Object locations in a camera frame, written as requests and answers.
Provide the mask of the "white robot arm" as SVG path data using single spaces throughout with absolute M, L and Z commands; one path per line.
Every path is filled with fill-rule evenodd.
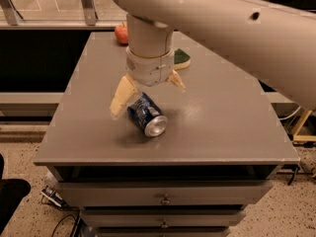
M 164 57 L 173 30 L 306 110 L 316 109 L 316 18 L 260 0 L 113 0 L 126 11 L 129 54 Z

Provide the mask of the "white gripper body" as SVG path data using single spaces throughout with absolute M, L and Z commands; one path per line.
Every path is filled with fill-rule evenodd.
M 164 82 L 174 67 L 174 50 L 159 57 L 145 58 L 126 49 L 127 74 L 137 83 L 148 87 Z

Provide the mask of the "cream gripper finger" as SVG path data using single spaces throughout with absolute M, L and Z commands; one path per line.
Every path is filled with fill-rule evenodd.
M 125 110 L 126 103 L 138 94 L 139 90 L 133 78 L 130 75 L 122 76 L 110 105 L 112 117 L 117 119 Z
M 169 75 L 167 81 L 169 83 L 172 83 L 175 85 L 182 93 L 186 91 L 186 86 L 182 81 L 182 78 L 180 75 L 177 73 L 176 70 L 173 70 L 172 73 Z

